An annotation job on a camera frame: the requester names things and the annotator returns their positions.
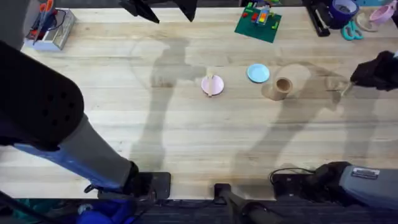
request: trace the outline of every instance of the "cable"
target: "cable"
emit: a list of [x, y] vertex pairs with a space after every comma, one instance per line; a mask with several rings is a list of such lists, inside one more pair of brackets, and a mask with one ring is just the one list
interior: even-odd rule
[[135, 223], [137, 220], [139, 220], [145, 213], [147, 213], [150, 209], [152, 209], [156, 205], [157, 201], [155, 201], [153, 204], [149, 205], [145, 209], [143, 209], [134, 219], [131, 221], [129, 224]]
[[17, 200], [13, 199], [12, 197], [8, 196], [7, 194], [5, 194], [2, 191], [0, 191], [0, 202], [4, 203], [8, 207], [11, 207], [13, 209], [21, 211], [21, 212], [25, 213], [26, 215], [29, 215], [33, 218], [43, 221], [44, 223], [62, 224], [61, 222], [59, 222], [53, 218], [47, 217], [39, 212], [36, 212], [35, 210], [29, 208], [26, 205], [19, 203]]
[[47, 31], [58, 29], [60, 26], [62, 26], [63, 22], [65, 22], [65, 17], [67, 16], [67, 12], [64, 11], [64, 10], [62, 10], [62, 9], [57, 9], [57, 11], [58, 11], [58, 12], [59, 12], [59, 11], [62, 11], [62, 12], [63, 12], [62, 22], [61, 22], [59, 25], [56, 25], [56, 27], [54, 27], [54, 28], [49, 28]]
[[277, 170], [272, 171], [272, 172], [269, 174], [269, 176], [268, 176], [268, 179], [269, 179], [269, 181], [271, 182], [272, 185], [275, 184], [275, 182], [274, 182], [274, 180], [272, 179], [272, 177], [274, 176], [274, 174], [275, 174], [276, 172], [279, 172], [279, 171], [282, 171], [282, 170], [304, 170], [305, 172], [308, 172], [308, 173], [310, 173], [310, 174], [314, 174], [314, 173], [315, 173], [314, 170], [308, 170], [308, 169], [299, 168], [299, 167], [289, 167], [289, 168], [277, 169]]

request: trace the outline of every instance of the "wooden table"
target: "wooden table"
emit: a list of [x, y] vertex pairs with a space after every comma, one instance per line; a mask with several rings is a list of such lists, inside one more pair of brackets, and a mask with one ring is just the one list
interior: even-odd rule
[[[354, 88], [340, 99], [336, 89], [358, 63], [397, 50], [392, 21], [349, 42], [338, 30], [317, 37], [305, 8], [280, 7], [269, 44], [234, 33], [242, 9], [198, 9], [193, 23], [178, 9], [154, 11], [160, 25], [122, 9], [74, 9], [63, 52], [22, 51], [77, 83], [91, 123], [120, 155], [170, 172], [172, 198], [212, 198], [217, 182], [271, 198], [267, 176], [281, 167], [398, 168], [398, 91]], [[272, 81], [251, 83], [252, 63], [291, 79], [289, 98], [264, 97]], [[209, 72], [226, 86], [213, 98], [200, 88]], [[83, 193], [87, 185], [49, 161], [0, 151], [0, 189], [14, 197], [96, 197]]]

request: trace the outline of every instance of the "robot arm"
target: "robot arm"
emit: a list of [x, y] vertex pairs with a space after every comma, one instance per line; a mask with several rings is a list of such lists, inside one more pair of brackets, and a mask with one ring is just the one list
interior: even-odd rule
[[93, 129], [83, 112], [83, 96], [71, 80], [3, 42], [0, 57], [0, 144], [88, 179], [87, 191], [132, 197], [147, 193], [149, 187], [142, 185], [149, 183], [137, 180], [135, 163], [117, 154]]

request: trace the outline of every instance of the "tape roll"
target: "tape roll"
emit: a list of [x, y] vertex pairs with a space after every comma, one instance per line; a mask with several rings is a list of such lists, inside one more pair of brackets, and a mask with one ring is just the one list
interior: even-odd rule
[[359, 11], [359, 5], [352, 0], [333, 0], [329, 11], [333, 17], [330, 28], [342, 29]]

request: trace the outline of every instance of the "black mount bracket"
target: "black mount bracket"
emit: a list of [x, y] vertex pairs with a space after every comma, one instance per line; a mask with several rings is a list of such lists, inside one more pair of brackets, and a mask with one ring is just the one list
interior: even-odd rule
[[195, 18], [198, 0], [120, 0], [119, 5], [133, 16], [141, 16], [149, 21], [159, 23], [159, 19], [149, 7], [151, 4], [173, 1], [192, 22]]

